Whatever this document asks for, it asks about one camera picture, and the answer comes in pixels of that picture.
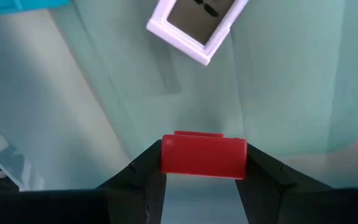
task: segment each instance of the red plastic piece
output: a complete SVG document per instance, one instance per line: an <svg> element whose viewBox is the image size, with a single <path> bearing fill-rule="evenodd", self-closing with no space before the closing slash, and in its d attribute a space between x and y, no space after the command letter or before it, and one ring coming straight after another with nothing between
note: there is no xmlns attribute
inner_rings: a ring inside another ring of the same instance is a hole
<svg viewBox="0 0 358 224"><path fill-rule="evenodd" d="M245 139L187 131L162 138L161 171L166 174L244 179L246 159Z"/></svg>

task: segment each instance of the white frame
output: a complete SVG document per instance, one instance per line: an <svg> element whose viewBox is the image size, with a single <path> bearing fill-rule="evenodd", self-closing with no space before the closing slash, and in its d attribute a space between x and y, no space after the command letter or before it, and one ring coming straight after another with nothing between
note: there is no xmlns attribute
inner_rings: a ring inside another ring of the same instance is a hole
<svg viewBox="0 0 358 224"><path fill-rule="evenodd" d="M209 64L212 56L230 32L231 25L248 2L248 0L234 0L211 38L203 45L168 22L168 16L176 1L160 0L152 18L147 23L147 29L203 65Z"/></svg>

